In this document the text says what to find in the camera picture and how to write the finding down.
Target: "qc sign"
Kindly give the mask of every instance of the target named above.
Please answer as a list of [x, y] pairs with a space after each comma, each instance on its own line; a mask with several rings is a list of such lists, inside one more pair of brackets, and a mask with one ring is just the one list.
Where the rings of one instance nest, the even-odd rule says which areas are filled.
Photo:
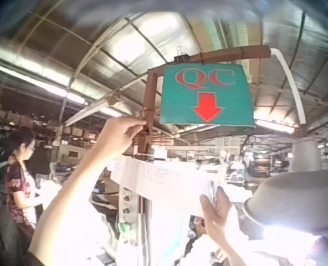
[[231, 64], [167, 66], [160, 123], [254, 126], [243, 67]]

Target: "red arrow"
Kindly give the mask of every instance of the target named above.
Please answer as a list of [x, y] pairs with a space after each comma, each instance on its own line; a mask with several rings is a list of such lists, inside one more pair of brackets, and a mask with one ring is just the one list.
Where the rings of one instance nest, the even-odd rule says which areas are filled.
[[193, 109], [205, 122], [210, 122], [223, 108], [216, 106], [215, 93], [198, 93], [198, 106]]

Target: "white paper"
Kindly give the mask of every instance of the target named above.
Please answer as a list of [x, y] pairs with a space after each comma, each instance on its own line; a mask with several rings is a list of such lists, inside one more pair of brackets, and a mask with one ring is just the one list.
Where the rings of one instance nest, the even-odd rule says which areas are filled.
[[119, 185], [164, 206], [202, 216], [199, 196], [210, 192], [210, 177], [198, 171], [165, 168], [121, 156], [111, 179]]

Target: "window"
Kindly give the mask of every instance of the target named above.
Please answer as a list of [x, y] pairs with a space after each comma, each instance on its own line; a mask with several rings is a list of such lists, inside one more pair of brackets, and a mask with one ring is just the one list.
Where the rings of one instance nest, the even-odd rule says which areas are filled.
[[78, 153], [76, 151], [69, 151], [68, 157], [78, 158]]

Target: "person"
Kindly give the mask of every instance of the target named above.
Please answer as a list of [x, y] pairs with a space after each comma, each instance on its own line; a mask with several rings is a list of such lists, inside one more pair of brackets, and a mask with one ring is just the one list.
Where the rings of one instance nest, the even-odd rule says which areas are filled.
[[[145, 121], [132, 118], [106, 122], [97, 142], [41, 216], [26, 266], [77, 265], [82, 249], [80, 232], [86, 230], [81, 226], [76, 228], [74, 222], [82, 219], [79, 206], [89, 199], [106, 161], [125, 152], [145, 124]], [[206, 232], [228, 258], [226, 262], [230, 266], [278, 265], [271, 264], [272, 260], [258, 256], [248, 247], [247, 238], [239, 229], [237, 210], [221, 187], [217, 189], [215, 206], [206, 196], [201, 196], [200, 202]]]
[[42, 197], [35, 195], [40, 191], [24, 163], [32, 156], [34, 145], [31, 130], [22, 127], [9, 135], [5, 149], [9, 154], [4, 179], [8, 210], [12, 220], [30, 236], [36, 226], [35, 206], [42, 203]]

